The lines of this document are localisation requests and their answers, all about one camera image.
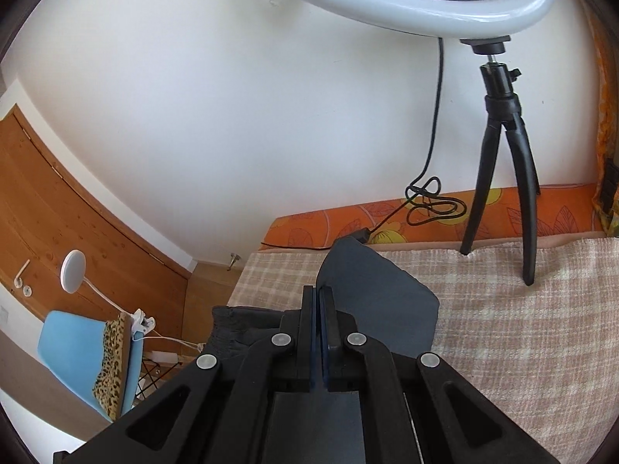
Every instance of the door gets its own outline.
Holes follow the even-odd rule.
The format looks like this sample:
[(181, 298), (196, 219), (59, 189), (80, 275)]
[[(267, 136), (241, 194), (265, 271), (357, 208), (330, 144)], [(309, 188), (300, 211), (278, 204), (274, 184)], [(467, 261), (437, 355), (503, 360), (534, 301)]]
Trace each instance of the door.
[[(41, 145), (18, 110), (0, 122), (2, 284), (42, 320), (51, 310), (115, 319), (117, 310), (86, 284), (73, 294), (61, 288), (64, 257), (79, 249), (86, 255), (86, 277), (103, 294), (129, 312), (142, 309), (156, 319), (159, 333), (180, 338), (188, 273), (166, 266), (147, 251), (143, 239), (131, 232), (132, 240), (119, 230), (118, 220), (112, 225), (95, 211), (69, 186), (73, 178), (67, 180), (64, 169), (63, 178), (52, 168), (42, 155), (48, 150)], [(13, 284), (26, 260), (30, 264), (22, 279), (32, 288), (30, 297)], [(147, 340), (144, 346), (178, 351), (174, 342), (159, 339)]]

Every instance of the leopard print fabric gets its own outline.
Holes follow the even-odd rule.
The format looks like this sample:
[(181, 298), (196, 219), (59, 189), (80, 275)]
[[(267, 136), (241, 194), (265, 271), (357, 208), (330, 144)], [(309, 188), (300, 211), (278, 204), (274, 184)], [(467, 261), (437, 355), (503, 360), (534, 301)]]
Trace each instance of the leopard print fabric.
[(128, 314), (105, 323), (103, 364), (92, 393), (112, 421), (121, 415), (130, 344), (131, 318)]

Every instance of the door handle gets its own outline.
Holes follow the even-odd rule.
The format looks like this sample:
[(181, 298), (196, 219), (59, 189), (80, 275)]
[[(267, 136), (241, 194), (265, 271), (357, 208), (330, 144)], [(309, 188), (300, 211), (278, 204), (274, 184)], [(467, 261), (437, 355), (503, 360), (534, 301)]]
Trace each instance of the door handle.
[(29, 296), (32, 295), (32, 288), (30, 288), (29, 286), (24, 286), (24, 281), (22, 281), (22, 278), (21, 278), (21, 275), (24, 273), (24, 270), (26, 270), (26, 267), (28, 266), (29, 263), (30, 263), (30, 260), (26, 260), (26, 263), (24, 263), (24, 265), (21, 267), (21, 269), (19, 270), (19, 272), (15, 276), (15, 279), (13, 279), (13, 285), (18, 290), (21, 287), (24, 287), (24, 296), (25, 297), (29, 297)]

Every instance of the chair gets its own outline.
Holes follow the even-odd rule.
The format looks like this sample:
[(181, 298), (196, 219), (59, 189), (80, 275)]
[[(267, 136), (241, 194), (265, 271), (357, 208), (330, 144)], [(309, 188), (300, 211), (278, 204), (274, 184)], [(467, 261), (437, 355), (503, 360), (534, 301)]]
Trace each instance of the chair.
[[(109, 420), (92, 393), (103, 362), (104, 328), (103, 321), (53, 310), (43, 324), (37, 351), (43, 364), (58, 380)], [(141, 337), (143, 334), (135, 334), (135, 338)], [(131, 343), (122, 415), (127, 413), (133, 405), (140, 376), (143, 348), (142, 340)]]

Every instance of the checkered bedspread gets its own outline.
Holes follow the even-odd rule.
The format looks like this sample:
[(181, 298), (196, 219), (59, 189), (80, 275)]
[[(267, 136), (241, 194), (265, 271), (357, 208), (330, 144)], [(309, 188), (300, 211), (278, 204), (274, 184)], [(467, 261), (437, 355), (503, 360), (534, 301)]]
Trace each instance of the checkered bedspread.
[[(584, 464), (619, 415), (619, 239), (382, 252), (441, 307), (432, 350), (564, 464)], [(229, 305), (295, 309), (326, 254), (254, 253)]]

